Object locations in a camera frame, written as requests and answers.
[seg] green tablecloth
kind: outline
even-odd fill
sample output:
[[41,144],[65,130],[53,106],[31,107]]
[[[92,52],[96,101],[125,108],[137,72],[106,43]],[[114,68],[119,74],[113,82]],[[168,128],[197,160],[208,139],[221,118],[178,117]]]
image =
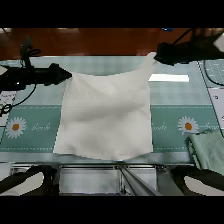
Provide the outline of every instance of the green tablecloth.
[[[113,75],[135,70],[143,59],[142,56],[65,56],[32,58],[31,62],[35,67],[49,67],[51,63],[58,63],[70,72]],[[0,64],[19,66],[19,61]],[[149,82],[154,152],[129,162],[191,163],[187,149],[189,133],[178,130],[178,125],[192,122],[192,127],[199,132],[219,129],[202,74],[196,62],[175,66],[157,63],[154,73],[188,75],[190,82]],[[38,85],[30,99],[10,112],[8,121],[25,119],[27,128],[18,138],[9,138],[4,127],[0,128],[0,162],[111,162],[52,153],[65,86],[66,82],[48,87]],[[19,91],[16,102],[24,99],[32,88],[28,86],[26,90]]]

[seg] brown wooden surface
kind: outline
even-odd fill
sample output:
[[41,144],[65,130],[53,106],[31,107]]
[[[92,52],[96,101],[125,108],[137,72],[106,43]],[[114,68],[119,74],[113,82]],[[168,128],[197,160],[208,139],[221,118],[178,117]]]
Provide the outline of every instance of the brown wooden surface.
[[[188,28],[11,28],[0,33],[0,60],[19,59],[20,45],[32,38],[40,56],[147,55],[160,42],[172,43]],[[180,42],[187,41],[191,34]]]

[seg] green cloth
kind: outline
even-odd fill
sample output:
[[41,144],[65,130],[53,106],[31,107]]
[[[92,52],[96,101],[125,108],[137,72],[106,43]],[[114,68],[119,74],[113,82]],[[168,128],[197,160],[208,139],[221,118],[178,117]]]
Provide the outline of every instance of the green cloth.
[[224,175],[224,138],[219,131],[191,134],[189,151],[199,169]]

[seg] white daisy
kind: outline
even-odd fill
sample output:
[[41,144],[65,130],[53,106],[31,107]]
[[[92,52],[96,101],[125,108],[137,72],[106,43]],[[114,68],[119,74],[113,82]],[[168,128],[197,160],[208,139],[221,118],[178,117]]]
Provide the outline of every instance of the white daisy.
[[6,135],[8,138],[17,138],[23,134],[27,128],[26,121],[22,117],[14,117],[6,126]]
[[182,135],[185,133],[198,133],[199,129],[198,124],[194,118],[186,116],[179,119],[177,127],[179,127],[179,131],[182,131]]

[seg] white towel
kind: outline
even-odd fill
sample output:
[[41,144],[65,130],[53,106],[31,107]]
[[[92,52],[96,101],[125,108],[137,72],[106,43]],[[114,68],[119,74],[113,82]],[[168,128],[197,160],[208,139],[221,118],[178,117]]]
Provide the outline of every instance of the white towel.
[[150,53],[137,70],[110,76],[73,73],[62,102],[54,153],[126,160],[153,151]]

